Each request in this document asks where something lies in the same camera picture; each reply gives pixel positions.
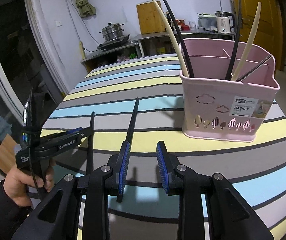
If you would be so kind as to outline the person's left hand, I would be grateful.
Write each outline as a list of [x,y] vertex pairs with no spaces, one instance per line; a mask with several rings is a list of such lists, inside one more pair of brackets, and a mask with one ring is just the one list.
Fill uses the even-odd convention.
[[[45,180],[35,176],[37,186],[50,192],[54,187],[54,169],[56,165],[54,159],[50,159],[50,164],[45,172]],[[26,186],[36,188],[35,182],[30,172],[24,172],[13,165],[7,173],[3,188],[7,196],[20,207],[32,206],[31,198],[28,196]]]

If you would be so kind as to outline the black left sleeve forearm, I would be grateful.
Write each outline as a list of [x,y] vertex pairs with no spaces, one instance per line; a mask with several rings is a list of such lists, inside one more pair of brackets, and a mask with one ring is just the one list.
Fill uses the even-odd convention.
[[18,206],[7,196],[0,181],[0,239],[11,239],[19,226],[32,211],[30,206]]

